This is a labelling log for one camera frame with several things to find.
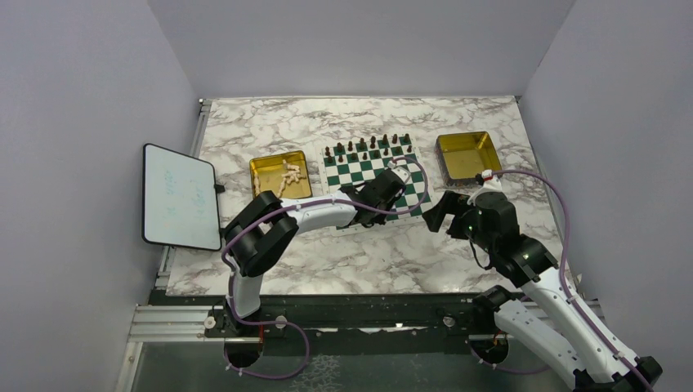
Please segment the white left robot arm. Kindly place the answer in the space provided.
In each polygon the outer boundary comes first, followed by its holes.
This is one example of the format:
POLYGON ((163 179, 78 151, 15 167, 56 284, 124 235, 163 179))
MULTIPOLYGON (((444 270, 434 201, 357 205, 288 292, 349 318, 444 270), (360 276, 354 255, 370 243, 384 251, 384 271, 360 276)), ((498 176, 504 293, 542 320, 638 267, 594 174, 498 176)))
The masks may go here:
POLYGON ((221 259, 232 271, 228 328, 243 336, 256 327, 264 273, 277 264, 294 237, 328 227, 384 224, 410 177, 408 170, 395 167, 325 196, 289 200, 266 191, 255 197, 221 231, 226 241, 221 259))

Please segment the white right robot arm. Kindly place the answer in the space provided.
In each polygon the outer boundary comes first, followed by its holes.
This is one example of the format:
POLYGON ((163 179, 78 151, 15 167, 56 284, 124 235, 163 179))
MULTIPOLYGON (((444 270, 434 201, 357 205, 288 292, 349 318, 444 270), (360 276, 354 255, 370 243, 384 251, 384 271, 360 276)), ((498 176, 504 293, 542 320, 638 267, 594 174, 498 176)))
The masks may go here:
POLYGON ((490 266, 521 289, 546 315, 533 318, 510 292, 494 286, 477 296, 472 323, 482 332, 507 332, 539 356, 573 391, 645 391, 663 373, 651 356, 620 341, 580 297, 569 297, 556 259, 523 234, 515 206, 500 192, 476 198, 447 191, 423 219, 431 232, 453 216, 446 233, 486 251, 490 266))

